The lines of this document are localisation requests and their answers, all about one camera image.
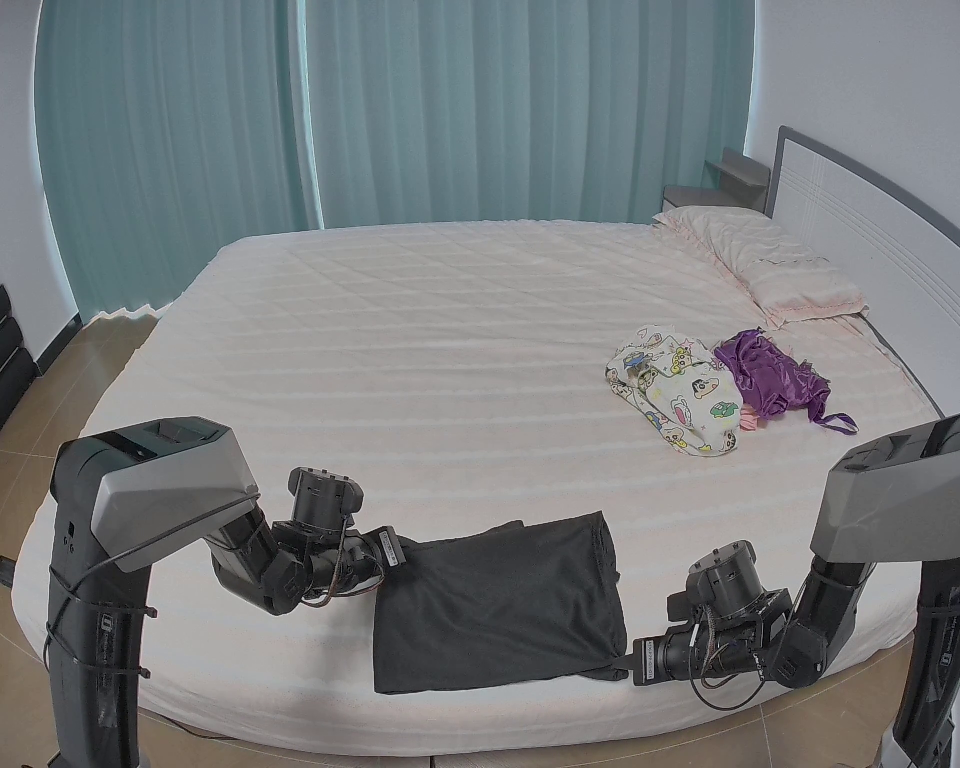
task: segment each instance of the wall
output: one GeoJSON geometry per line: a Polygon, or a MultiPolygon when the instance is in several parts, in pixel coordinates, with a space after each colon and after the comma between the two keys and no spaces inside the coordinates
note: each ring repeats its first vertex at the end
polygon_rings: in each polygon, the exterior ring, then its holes
{"type": "Polygon", "coordinates": [[[35,360],[77,314],[36,153],[39,14],[40,0],[0,0],[0,279],[35,360]]]}
{"type": "Polygon", "coordinates": [[[960,225],[958,40],[956,0],[756,0],[747,154],[787,125],[960,225]]]}

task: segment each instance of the curtain fold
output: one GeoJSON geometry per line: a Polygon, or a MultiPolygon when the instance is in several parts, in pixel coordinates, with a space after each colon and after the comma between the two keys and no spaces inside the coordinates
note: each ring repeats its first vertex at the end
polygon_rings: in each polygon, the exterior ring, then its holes
{"type": "Polygon", "coordinates": [[[224,245],[314,224],[289,11],[261,0],[44,3],[37,143],[85,320],[160,307],[224,245]]]}
{"type": "Polygon", "coordinates": [[[752,0],[315,0],[300,21],[328,227],[647,222],[743,147],[752,0]]]}

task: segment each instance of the white headboard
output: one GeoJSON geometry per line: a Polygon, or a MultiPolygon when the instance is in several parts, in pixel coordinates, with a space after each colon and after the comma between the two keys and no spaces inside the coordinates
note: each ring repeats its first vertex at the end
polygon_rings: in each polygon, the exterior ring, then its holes
{"type": "Polygon", "coordinates": [[[877,335],[943,412],[960,413],[960,228],[786,127],[766,213],[863,289],[877,335]]]}

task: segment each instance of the floor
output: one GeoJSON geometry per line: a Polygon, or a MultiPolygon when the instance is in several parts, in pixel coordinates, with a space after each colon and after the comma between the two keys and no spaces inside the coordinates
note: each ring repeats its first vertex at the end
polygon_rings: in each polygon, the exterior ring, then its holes
{"type": "MultiPolygon", "coordinates": [[[[149,317],[100,320],[85,328],[0,430],[0,555],[19,555],[47,492],[58,446],[78,436],[155,323],[149,317]]],[[[686,731],[630,741],[434,758],[318,756],[240,741],[201,740],[144,711],[140,743],[154,768],[865,766],[900,703],[909,654],[906,641],[819,685],[760,707],[686,731]]],[[[41,768],[55,751],[46,674],[16,624],[10,591],[0,588],[0,768],[41,768]]]]}

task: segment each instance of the purple satin cloth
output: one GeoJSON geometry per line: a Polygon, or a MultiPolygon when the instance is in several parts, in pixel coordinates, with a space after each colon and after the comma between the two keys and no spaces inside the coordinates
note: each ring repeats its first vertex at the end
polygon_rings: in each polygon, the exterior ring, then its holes
{"type": "Polygon", "coordinates": [[[762,419],[779,416],[788,408],[806,406],[810,420],[827,429],[855,435],[856,422],[847,414],[824,416],[830,386],[807,362],[783,354],[762,331],[744,330],[717,347],[713,354],[733,374],[743,401],[762,419]],[[840,421],[846,426],[832,423],[840,421]]]}

